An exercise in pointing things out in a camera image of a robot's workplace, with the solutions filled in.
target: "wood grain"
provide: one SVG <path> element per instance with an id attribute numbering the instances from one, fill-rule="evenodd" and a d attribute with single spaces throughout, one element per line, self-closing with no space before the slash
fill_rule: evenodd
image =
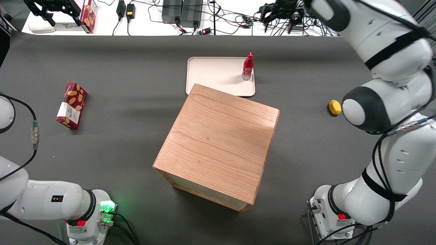
<path id="1" fill-rule="evenodd" d="M 153 167 L 252 206 L 278 118 L 276 108 L 195 84 Z"/>

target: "white tray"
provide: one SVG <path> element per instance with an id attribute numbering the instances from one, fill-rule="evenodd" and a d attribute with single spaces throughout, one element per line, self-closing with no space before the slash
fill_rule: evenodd
<path id="1" fill-rule="evenodd" d="M 242 79 L 244 57 L 191 57 L 188 60 L 186 93 L 194 84 L 207 86 L 236 96 L 253 96 L 254 70 L 248 81 Z"/>

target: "black table surface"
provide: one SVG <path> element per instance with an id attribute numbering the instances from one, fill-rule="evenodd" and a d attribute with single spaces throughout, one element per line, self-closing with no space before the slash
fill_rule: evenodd
<path id="1" fill-rule="evenodd" d="M 281 110 L 252 209 L 238 213 L 172 188 L 152 164 L 185 99 L 193 56 L 255 54 L 256 94 Z M 0 69 L 0 90 L 30 104 L 41 142 L 26 170 L 32 180 L 62 180 L 102 189 L 119 204 L 142 244 L 309 245 L 306 200 L 323 184 L 360 176 L 377 141 L 326 109 L 370 72 L 340 37 L 66 37 L 13 33 Z M 80 129 L 56 122 L 67 82 L 88 93 Z M 1 135 L 0 153 L 21 165 L 31 155 L 30 113 Z M 432 165 L 421 191 L 371 244 L 436 241 Z M 30 221 L 59 236 L 59 221 Z M 52 244 L 0 221 L 0 244 Z M 107 245 L 129 244 L 118 230 Z"/>

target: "green light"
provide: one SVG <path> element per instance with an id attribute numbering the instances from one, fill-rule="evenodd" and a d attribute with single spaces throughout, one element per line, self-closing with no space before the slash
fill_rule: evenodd
<path id="1" fill-rule="evenodd" d="M 114 211 L 114 209 L 115 209 L 115 203 L 111 200 L 102 201 L 100 203 L 100 211 L 111 212 L 111 211 Z"/>

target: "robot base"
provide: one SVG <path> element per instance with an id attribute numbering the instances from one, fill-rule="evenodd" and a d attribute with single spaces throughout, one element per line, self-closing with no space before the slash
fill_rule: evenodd
<path id="1" fill-rule="evenodd" d="M 70 227 L 67 224 L 67 231 L 70 231 L 70 232 L 68 232 L 70 245 L 102 245 L 106 240 L 106 234 L 109 230 L 109 227 L 98 226 L 97 221 L 112 220 L 113 215 L 104 214 L 100 211 L 101 202 L 102 201 L 109 201 L 111 199 L 105 191 L 92 190 L 92 192 L 95 195 L 96 207 L 95 207 L 94 213 L 91 215 L 90 219 L 86 222 L 87 228 L 84 227 L 85 230 L 83 230 L 83 232 L 85 232 L 86 230 L 96 230 L 96 232 L 94 233 L 96 235 L 94 235 L 93 238 L 91 238 L 91 239 L 84 240 L 81 237 L 81 236 L 83 236 L 83 234 L 73 234 L 71 232 L 72 227 Z"/>
<path id="2" fill-rule="evenodd" d="M 318 207 L 313 210 L 312 220 L 315 224 L 318 237 L 321 239 L 327 237 L 338 229 L 347 225 L 354 224 L 353 219 L 339 220 L 337 215 L 330 208 L 327 194 L 331 185 L 323 185 L 319 187 L 312 198 L 307 201 L 309 208 Z M 350 227 L 331 235 L 326 240 L 349 239 L 353 237 L 354 227 Z"/>

